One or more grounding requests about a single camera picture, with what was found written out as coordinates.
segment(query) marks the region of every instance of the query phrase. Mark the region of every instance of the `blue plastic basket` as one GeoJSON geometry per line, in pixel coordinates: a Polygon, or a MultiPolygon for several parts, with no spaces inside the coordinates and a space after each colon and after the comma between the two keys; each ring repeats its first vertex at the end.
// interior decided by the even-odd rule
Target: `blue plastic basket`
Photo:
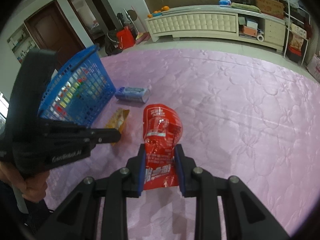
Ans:
{"type": "Polygon", "coordinates": [[[78,52],[59,70],[43,94],[42,118],[91,126],[116,92],[97,50],[93,45],[78,52]]]}

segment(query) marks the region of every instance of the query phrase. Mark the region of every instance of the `paper roll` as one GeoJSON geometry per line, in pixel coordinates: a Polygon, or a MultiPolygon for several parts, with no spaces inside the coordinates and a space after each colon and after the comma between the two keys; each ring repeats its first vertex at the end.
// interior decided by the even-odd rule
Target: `paper roll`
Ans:
{"type": "Polygon", "coordinates": [[[259,33],[259,34],[257,35],[257,40],[258,40],[258,41],[264,41],[264,37],[262,36],[261,33],[259,33]]]}

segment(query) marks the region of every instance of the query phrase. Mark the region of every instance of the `screw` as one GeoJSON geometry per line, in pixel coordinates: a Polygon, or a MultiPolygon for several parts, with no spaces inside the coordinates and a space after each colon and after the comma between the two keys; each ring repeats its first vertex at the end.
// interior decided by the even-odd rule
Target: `screw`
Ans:
{"type": "Polygon", "coordinates": [[[194,172],[195,174],[201,174],[202,171],[203,171],[203,169],[202,169],[201,167],[195,167],[195,168],[193,168],[193,172],[194,172]]]}
{"type": "Polygon", "coordinates": [[[122,167],[120,169],[120,173],[123,174],[123,175],[126,175],[129,173],[129,169],[127,167],[122,167]]]}
{"type": "Polygon", "coordinates": [[[94,181],[93,177],[86,177],[83,180],[84,184],[87,184],[87,185],[91,184],[93,181],[94,181]]]}
{"type": "Polygon", "coordinates": [[[238,183],[239,182],[239,178],[237,176],[231,176],[229,179],[230,179],[230,181],[232,183],[238,183]]]}

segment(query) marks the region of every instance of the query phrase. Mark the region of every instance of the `pink bag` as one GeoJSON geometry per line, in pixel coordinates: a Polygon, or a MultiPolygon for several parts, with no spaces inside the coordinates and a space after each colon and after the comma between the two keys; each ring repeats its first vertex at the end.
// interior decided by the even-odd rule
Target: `pink bag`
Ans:
{"type": "Polygon", "coordinates": [[[317,57],[316,54],[313,55],[312,60],[309,62],[307,70],[318,82],[320,82],[320,58],[317,57]]]}

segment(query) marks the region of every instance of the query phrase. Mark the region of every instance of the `white wall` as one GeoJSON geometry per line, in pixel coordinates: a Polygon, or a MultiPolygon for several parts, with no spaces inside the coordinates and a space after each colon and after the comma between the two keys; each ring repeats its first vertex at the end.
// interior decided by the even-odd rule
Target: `white wall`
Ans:
{"type": "Polygon", "coordinates": [[[319,44],[319,27],[317,26],[316,22],[313,18],[311,18],[311,27],[312,27],[312,38],[309,41],[306,57],[304,63],[307,65],[309,61],[312,59],[313,55],[317,51],[317,47],[319,44]]]}
{"type": "Polygon", "coordinates": [[[133,6],[138,15],[138,19],[134,21],[137,29],[139,30],[139,32],[144,32],[147,30],[144,19],[147,18],[147,15],[149,14],[149,9],[145,0],[108,0],[108,1],[113,11],[115,12],[115,14],[121,12],[124,16],[124,19],[126,19],[126,16],[123,8],[128,11],[128,10],[132,10],[131,6],[133,6]]]}
{"type": "MultiPolygon", "coordinates": [[[[14,81],[21,66],[13,52],[10,50],[7,39],[23,24],[25,19],[51,1],[52,0],[25,1],[25,3],[19,6],[13,13],[0,34],[0,91],[6,98],[10,98],[14,81]]],[[[92,45],[91,39],[79,22],[68,1],[57,1],[82,43],[86,47],[92,45]]]]}
{"type": "Polygon", "coordinates": [[[116,28],[121,28],[121,24],[118,20],[118,18],[116,17],[116,11],[113,10],[113,8],[111,7],[110,3],[108,0],[101,0],[104,7],[106,8],[111,20],[113,21],[113,24],[115,25],[116,28]]]}
{"type": "Polygon", "coordinates": [[[93,15],[92,11],[90,10],[88,4],[86,3],[85,0],[83,0],[83,5],[76,9],[76,11],[78,12],[78,14],[80,15],[81,19],[83,20],[84,24],[88,27],[88,28],[92,28],[92,26],[94,25],[94,22],[96,20],[95,16],[93,15]]]}
{"type": "Polygon", "coordinates": [[[92,0],[85,0],[87,5],[89,6],[90,10],[92,11],[94,17],[97,19],[99,23],[99,27],[102,29],[104,34],[108,33],[108,27],[106,26],[105,22],[103,21],[99,11],[97,10],[96,6],[94,5],[92,0]]]}

